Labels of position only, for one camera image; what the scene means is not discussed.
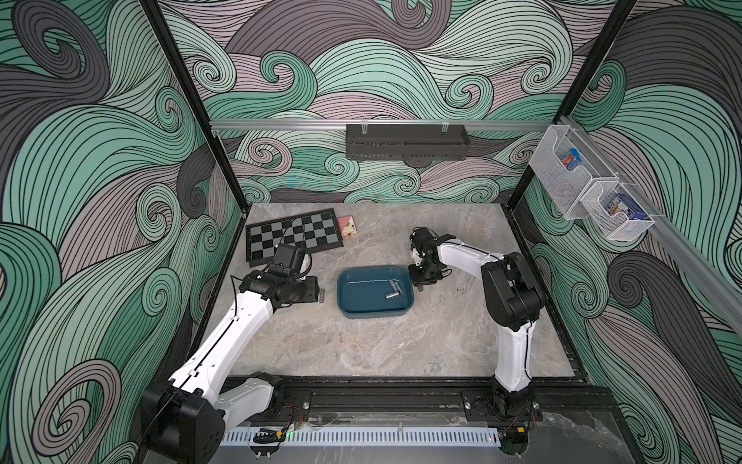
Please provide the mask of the teal plastic storage box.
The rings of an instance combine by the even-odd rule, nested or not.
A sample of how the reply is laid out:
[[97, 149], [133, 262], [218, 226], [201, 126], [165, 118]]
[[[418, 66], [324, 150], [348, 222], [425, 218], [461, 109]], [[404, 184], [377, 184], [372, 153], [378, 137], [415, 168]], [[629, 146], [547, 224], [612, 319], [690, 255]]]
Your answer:
[[[352, 280], [390, 280], [390, 284], [347, 285]], [[396, 292], [391, 284], [393, 280], [398, 281], [402, 293], [396, 298], [386, 299], [386, 294]], [[402, 316], [415, 304], [409, 272], [400, 266], [350, 268], [339, 275], [336, 283], [337, 305], [349, 319]]]

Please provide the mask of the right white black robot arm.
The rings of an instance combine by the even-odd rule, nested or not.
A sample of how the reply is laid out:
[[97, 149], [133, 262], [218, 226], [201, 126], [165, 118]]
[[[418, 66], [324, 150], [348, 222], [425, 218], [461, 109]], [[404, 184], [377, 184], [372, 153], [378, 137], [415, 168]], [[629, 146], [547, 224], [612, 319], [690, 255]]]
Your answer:
[[414, 262], [408, 271], [415, 287], [436, 284], [452, 269], [480, 280], [486, 309], [498, 324], [496, 391], [510, 396], [523, 394], [533, 380], [529, 367], [533, 332], [545, 305], [525, 256], [519, 252], [483, 251], [423, 226], [413, 230], [410, 242]]

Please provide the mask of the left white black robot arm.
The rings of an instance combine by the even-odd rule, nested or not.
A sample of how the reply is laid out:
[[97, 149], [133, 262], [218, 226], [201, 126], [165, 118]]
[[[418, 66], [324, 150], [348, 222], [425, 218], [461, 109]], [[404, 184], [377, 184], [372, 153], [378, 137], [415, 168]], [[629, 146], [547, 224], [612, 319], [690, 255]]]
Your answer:
[[167, 381], [141, 398], [140, 442], [177, 463], [208, 463], [226, 432], [274, 402], [276, 380], [259, 373], [221, 391], [251, 338], [278, 309], [317, 303], [316, 276], [253, 271], [233, 285], [233, 303], [212, 334]]

